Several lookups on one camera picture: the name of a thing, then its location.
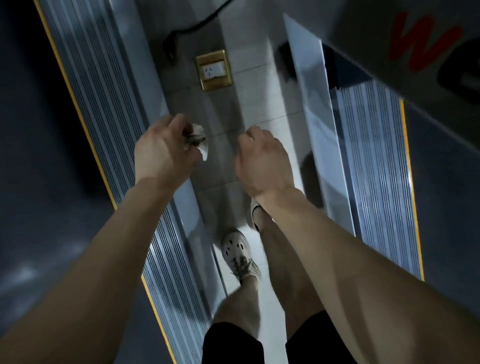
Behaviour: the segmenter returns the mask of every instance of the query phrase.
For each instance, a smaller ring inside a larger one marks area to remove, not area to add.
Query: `black shorts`
[[[289,364],[356,363],[326,311],[319,312],[285,344]],[[213,324],[204,339],[203,364],[264,364],[262,343],[228,322]]]

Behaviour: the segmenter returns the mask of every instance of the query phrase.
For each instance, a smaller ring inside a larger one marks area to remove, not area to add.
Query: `ribbed metal surface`
[[[103,0],[40,0],[60,58],[117,204],[134,185],[133,150],[146,120]],[[208,315],[167,207],[144,277],[178,363],[201,361]]]
[[[361,237],[420,279],[400,100],[377,81],[337,99]]]

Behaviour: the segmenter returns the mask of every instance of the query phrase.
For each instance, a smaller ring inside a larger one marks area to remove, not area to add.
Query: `shoe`
[[[258,231],[258,227],[253,222],[253,210],[255,210],[257,207],[262,208],[260,206],[260,204],[252,198],[252,200],[250,202],[250,220],[248,221],[248,226],[250,226],[252,229]]]
[[[255,276],[258,281],[262,278],[260,269],[252,259],[247,238],[238,230],[227,233],[220,244],[223,259],[237,279]]]

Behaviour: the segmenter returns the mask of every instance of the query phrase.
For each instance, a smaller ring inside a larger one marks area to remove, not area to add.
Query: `red lettering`
[[[395,17],[388,58],[393,61],[398,60],[409,48],[412,48],[412,53],[408,60],[408,68],[412,72],[423,70],[434,62],[438,56],[453,46],[462,36],[462,28],[460,26],[454,26],[443,33],[440,38],[427,49],[435,20],[431,16],[421,17],[410,31],[403,36],[402,33],[407,15],[408,12],[401,12]]]

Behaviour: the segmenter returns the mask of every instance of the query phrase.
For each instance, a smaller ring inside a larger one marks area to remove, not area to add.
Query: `gold outlet plate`
[[[202,76],[202,66],[220,61],[225,62],[225,71],[227,72],[227,75],[223,77],[215,77],[211,80],[205,80]],[[227,52],[225,52],[225,50],[218,50],[216,52],[195,57],[195,64],[197,65],[198,79],[200,81],[200,85],[202,86],[202,90],[212,91],[232,85],[232,72],[230,71],[230,64],[228,62]]]

